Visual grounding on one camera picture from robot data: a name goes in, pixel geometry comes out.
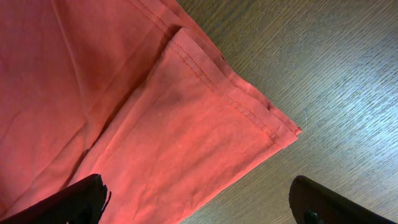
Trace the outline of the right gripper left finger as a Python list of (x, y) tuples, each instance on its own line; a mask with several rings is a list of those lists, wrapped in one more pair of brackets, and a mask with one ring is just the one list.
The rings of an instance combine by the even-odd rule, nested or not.
[(110, 199), (101, 176), (91, 174), (1, 224), (98, 224)]

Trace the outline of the orange t-shirt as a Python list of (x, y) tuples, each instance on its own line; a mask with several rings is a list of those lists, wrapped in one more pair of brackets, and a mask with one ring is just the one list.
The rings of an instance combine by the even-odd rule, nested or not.
[(1, 218), (100, 174), (102, 223), (178, 223), (300, 132), (176, 1), (1, 2)]

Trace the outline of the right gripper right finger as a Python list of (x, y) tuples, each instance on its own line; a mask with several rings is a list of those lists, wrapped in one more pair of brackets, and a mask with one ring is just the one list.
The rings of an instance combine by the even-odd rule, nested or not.
[(289, 205), (297, 224), (395, 224), (304, 175), (292, 181)]

